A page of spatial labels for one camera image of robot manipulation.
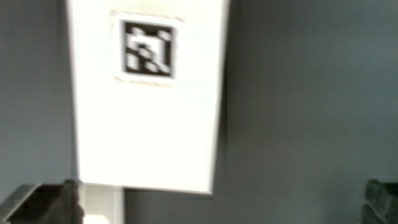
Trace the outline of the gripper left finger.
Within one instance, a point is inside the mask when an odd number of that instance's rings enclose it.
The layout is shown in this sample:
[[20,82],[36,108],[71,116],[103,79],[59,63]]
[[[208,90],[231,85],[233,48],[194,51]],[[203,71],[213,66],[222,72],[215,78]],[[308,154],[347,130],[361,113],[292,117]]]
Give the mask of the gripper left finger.
[[78,183],[23,184],[0,203],[0,224],[84,224]]

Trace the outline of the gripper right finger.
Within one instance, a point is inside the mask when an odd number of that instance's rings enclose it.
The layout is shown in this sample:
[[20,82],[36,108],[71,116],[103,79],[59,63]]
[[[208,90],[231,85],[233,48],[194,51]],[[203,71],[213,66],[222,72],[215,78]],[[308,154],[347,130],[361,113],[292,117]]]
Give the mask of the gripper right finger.
[[398,224],[398,183],[372,179],[364,191],[361,224]]

